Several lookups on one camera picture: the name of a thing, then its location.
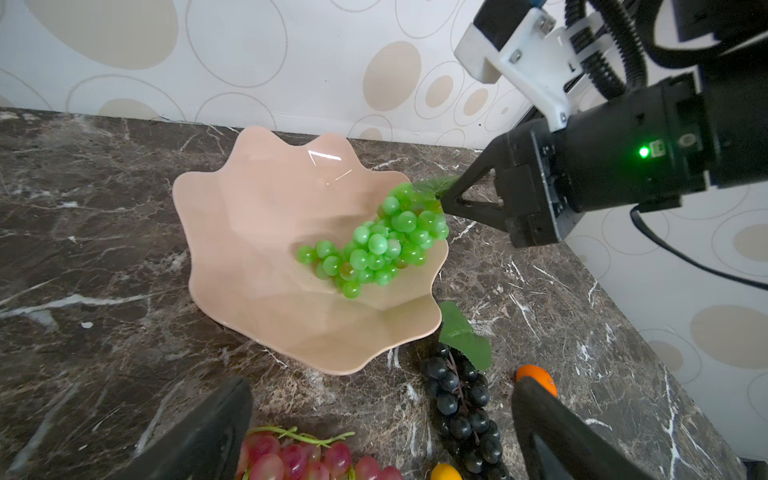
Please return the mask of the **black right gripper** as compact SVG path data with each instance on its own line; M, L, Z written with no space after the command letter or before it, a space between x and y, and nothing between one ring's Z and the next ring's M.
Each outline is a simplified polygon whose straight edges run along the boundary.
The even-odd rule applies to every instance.
M583 215L566 199L556 160L546 120L518 126L493 140L441 195L443 211L508 233L516 248L561 243ZM465 199L464 194L492 170L496 199Z

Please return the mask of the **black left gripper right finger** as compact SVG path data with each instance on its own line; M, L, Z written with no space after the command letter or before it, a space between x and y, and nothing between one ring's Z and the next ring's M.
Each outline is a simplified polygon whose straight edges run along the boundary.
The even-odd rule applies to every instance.
M532 378L512 394L514 428L530 479L648 479Z

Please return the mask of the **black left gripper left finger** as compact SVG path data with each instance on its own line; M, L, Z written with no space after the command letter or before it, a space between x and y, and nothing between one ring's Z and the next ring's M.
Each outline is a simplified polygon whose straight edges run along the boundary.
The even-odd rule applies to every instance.
M242 377L226 380L115 479L233 479L253 398Z

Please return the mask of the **red fake grape bunch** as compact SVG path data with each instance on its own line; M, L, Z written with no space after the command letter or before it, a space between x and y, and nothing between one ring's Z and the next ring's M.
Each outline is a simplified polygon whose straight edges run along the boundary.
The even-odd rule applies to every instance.
M236 479L402 479L394 466L383 467L371 456L355 460L346 441L353 431L329 438L296 427L258 426L241 443Z

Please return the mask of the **green fake grape bunch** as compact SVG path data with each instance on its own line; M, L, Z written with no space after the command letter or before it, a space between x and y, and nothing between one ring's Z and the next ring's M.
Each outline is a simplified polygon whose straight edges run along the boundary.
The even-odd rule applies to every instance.
M448 238L441 199L457 175L403 182L378 205L376 216L356 226L351 240L337 247L330 240L298 247L296 260L333 282L346 298L360 296L366 284L386 286L410 266L426 263L427 252Z

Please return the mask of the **black fake grape bunch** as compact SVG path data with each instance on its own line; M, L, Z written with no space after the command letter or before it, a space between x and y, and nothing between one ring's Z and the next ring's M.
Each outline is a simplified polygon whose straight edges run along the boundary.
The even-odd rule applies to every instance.
M477 334L457 304L439 304L442 323L430 355L421 362L431 398L433 428L468 479L510 479L501 429L487 408L491 346Z

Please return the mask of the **pink scalloped fruit bowl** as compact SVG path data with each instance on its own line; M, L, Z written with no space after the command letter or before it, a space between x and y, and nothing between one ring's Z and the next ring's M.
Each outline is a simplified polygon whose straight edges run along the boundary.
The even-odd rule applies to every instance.
M223 326L331 375L429 336L442 322L432 286L445 241L423 265L387 286L367 284L354 299L296 258L303 245L349 241L405 181L366 168L337 134L292 146L263 127L244 129L219 170L186 172L173 185L193 301Z

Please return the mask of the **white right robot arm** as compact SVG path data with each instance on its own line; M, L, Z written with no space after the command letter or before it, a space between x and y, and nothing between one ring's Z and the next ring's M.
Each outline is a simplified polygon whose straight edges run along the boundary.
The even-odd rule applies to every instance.
M657 1L487 1L455 55L509 80L539 112L496 137L442 196L448 214L517 248L562 242L591 211L677 208L685 195L767 177L767 5L677 1L681 41L655 41Z

